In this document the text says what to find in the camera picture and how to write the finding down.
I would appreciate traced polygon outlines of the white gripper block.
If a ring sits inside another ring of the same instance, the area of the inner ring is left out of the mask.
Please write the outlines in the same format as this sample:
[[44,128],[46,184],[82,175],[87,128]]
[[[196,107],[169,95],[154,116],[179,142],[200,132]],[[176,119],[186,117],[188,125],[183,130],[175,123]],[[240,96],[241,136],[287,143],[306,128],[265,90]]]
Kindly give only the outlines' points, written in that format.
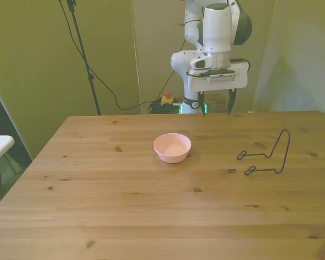
[[235,104],[237,89],[248,84],[248,63],[246,61],[232,63],[226,69],[191,69],[188,72],[188,90],[198,92],[198,103],[203,116],[205,111],[205,94],[207,91],[229,89],[227,114],[230,115]]

